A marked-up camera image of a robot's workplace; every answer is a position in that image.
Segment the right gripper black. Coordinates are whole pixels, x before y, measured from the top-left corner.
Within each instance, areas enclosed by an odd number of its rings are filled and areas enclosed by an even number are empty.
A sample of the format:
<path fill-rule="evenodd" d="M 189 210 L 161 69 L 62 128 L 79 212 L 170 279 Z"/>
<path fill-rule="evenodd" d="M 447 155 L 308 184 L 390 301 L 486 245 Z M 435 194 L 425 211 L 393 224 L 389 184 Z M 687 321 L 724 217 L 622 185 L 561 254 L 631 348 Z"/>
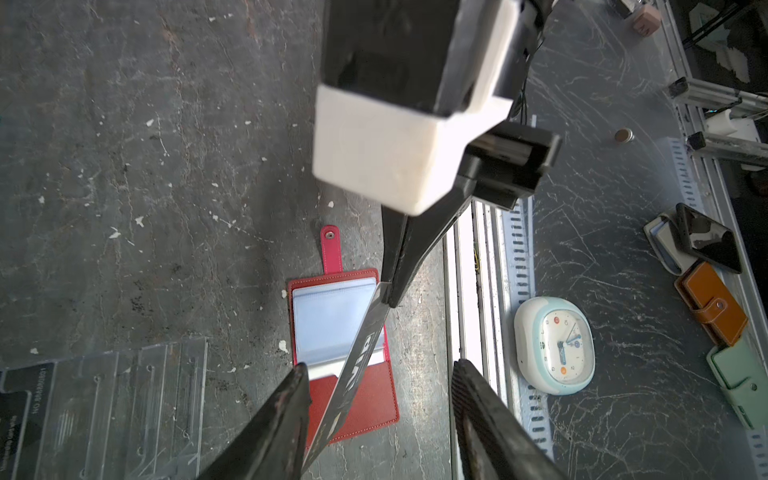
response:
<path fill-rule="evenodd" d="M 512 210 L 518 200 L 535 193 L 562 143 L 554 132 L 501 122 L 466 146 L 453 188 L 425 212 L 410 216 L 382 206 L 380 279 L 391 283 L 389 306 L 401 303 L 424 260 L 471 197 Z"/>

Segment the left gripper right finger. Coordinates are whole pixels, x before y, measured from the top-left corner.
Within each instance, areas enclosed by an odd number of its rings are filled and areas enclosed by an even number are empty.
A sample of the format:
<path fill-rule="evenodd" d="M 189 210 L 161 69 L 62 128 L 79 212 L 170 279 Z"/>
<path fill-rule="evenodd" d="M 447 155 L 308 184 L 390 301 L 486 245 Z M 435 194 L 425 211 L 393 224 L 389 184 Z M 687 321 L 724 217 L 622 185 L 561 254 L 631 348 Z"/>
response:
<path fill-rule="evenodd" d="M 467 359 L 454 362 L 451 402 L 466 479 L 564 479 Z"/>

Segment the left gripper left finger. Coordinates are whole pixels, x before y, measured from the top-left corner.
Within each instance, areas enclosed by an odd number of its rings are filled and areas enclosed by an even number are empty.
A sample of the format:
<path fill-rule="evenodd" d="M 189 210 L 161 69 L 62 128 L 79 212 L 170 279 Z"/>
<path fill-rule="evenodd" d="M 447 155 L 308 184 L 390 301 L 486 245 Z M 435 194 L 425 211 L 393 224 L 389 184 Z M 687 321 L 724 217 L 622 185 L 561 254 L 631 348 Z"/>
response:
<path fill-rule="evenodd" d="M 299 479 L 309 428 L 309 378 L 293 367 L 201 479 Z"/>

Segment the red leather card holder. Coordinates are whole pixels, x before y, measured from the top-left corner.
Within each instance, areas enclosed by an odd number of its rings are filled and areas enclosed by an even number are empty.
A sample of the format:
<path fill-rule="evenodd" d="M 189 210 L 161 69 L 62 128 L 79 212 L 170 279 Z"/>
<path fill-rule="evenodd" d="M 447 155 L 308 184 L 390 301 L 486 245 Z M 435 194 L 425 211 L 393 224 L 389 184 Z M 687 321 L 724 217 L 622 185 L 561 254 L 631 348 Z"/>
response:
<path fill-rule="evenodd" d="M 320 245 L 324 273 L 292 280 L 287 286 L 293 362 L 305 364 L 309 376 L 308 441 L 319 428 L 379 282 L 374 268 L 344 269 L 338 227 L 324 226 Z M 332 441 L 383 429 L 399 419 L 388 336 L 382 331 L 349 414 Z"/>

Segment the clear acrylic organizer tray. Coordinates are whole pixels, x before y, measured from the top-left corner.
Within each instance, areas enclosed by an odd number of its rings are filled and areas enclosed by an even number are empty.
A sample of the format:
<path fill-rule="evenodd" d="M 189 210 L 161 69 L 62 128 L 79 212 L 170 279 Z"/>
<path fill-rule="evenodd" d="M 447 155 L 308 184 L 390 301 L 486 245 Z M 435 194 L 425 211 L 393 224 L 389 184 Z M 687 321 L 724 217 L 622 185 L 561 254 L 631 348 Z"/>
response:
<path fill-rule="evenodd" d="M 200 471 L 204 338 L 55 364 L 34 479 L 194 479 Z"/>

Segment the black VIP credit card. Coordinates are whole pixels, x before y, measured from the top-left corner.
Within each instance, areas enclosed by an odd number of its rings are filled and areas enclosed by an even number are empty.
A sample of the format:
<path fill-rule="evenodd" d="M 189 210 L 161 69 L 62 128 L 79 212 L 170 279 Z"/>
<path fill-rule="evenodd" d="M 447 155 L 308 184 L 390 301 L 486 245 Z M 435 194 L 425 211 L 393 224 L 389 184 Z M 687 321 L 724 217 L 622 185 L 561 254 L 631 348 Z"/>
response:
<path fill-rule="evenodd" d="M 55 364 L 1 372 L 1 478 L 34 479 L 41 459 Z"/>

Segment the white round timer device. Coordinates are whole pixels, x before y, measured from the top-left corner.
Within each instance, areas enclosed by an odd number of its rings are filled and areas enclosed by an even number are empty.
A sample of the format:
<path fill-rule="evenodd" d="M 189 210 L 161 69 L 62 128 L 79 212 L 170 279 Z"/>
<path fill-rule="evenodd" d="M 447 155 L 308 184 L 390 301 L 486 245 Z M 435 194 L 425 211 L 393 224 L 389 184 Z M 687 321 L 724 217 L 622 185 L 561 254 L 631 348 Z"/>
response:
<path fill-rule="evenodd" d="M 572 302 L 540 296 L 514 316 L 517 366 L 535 389 L 556 396 L 580 392 L 592 381 L 596 353 L 586 315 Z"/>

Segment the small round coin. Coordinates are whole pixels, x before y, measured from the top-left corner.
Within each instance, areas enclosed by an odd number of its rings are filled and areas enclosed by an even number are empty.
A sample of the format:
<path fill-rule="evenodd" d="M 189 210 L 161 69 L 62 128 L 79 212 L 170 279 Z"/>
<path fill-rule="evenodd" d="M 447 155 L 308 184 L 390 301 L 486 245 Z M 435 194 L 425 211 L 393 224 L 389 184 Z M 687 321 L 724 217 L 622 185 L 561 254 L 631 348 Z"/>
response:
<path fill-rule="evenodd" d="M 614 135 L 615 141 L 621 144 L 629 143 L 634 138 L 634 132 L 629 128 L 621 128 Z"/>

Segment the mint green case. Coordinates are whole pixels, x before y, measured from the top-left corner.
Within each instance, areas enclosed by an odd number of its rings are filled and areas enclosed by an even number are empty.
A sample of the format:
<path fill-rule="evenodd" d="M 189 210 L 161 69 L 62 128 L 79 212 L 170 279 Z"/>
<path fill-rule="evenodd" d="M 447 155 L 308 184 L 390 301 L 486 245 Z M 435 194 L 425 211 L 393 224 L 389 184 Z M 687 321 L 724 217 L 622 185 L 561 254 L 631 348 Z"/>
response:
<path fill-rule="evenodd" d="M 755 430 L 767 426 L 767 374 L 745 340 L 713 347 L 706 361 L 742 425 Z"/>

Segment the orange leather wallet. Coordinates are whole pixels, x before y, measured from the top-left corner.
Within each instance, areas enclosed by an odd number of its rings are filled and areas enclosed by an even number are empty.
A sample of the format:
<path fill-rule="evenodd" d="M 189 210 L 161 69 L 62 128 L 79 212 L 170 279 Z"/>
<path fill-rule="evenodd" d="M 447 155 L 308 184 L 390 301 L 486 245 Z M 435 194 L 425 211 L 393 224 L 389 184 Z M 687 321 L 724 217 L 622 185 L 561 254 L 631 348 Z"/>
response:
<path fill-rule="evenodd" d="M 709 263 L 696 262 L 675 288 L 715 345 L 731 347 L 741 339 L 748 317 Z"/>

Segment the black smartphone on stand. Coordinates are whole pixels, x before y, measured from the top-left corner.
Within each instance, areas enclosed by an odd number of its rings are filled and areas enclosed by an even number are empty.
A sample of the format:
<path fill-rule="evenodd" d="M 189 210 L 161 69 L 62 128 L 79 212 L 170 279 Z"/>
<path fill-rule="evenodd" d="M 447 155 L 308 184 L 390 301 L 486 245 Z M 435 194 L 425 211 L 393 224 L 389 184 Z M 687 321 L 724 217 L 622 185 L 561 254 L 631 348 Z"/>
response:
<path fill-rule="evenodd" d="M 697 261 L 741 274 L 741 258 L 734 232 L 684 203 L 663 212 L 643 227 L 662 266 L 681 276 Z"/>

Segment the aluminium front rail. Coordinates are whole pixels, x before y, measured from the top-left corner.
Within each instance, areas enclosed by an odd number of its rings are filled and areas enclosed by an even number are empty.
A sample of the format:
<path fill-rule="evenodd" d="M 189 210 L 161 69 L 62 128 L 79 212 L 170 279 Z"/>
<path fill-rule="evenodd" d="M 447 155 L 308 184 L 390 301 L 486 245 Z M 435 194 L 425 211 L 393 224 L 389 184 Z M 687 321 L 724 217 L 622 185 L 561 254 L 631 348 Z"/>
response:
<path fill-rule="evenodd" d="M 518 373 L 514 316 L 535 294 L 533 202 L 473 202 L 443 239 L 448 360 L 473 363 L 533 442 L 553 454 L 547 396 Z"/>

